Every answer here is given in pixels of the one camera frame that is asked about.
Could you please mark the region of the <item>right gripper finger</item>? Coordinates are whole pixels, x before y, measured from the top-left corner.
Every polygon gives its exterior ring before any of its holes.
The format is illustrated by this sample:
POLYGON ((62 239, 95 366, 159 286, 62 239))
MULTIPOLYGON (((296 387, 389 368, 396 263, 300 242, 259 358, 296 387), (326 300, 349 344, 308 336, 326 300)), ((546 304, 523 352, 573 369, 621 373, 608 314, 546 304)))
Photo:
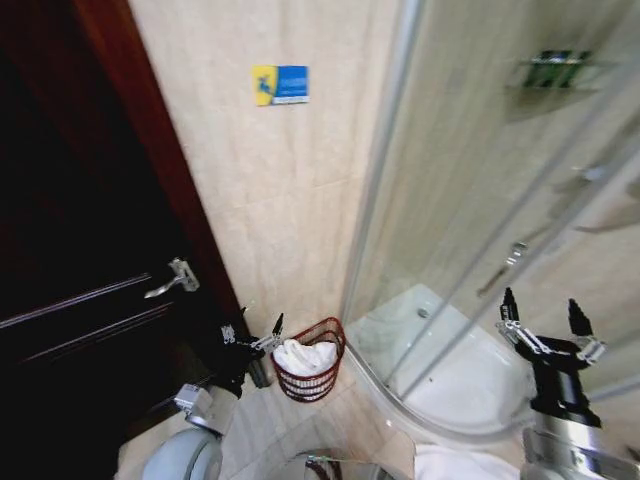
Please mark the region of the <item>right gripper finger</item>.
POLYGON ((574 344, 578 347, 577 358, 585 362, 598 362, 606 351, 606 343, 595 337, 591 322, 577 301, 568 301, 568 320, 574 344))
POLYGON ((510 287, 507 287, 504 291, 499 313, 500 320, 496 323, 496 328, 501 336, 515 349, 521 347, 529 353, 548 352, 548 347, 529 329, 522 326, 515 296, 510 287))

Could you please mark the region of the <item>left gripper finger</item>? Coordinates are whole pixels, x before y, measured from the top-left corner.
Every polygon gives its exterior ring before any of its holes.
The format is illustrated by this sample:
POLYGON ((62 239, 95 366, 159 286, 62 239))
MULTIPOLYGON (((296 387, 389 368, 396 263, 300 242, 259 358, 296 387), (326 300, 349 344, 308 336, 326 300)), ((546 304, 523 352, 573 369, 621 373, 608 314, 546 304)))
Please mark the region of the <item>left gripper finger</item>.
POLYGON ((279 345, 282 344, 282 331, 284 323, 284 314, 281 313, 269 335, 252 341, 249 346, 251 349, 262 353, 271 353, 279 345))
POLYGON ((249 342, 249 329, 245 319, 246 307, 240 308, 239 313, 230 322, 220 327, 225 345, 247 344, 249 342))

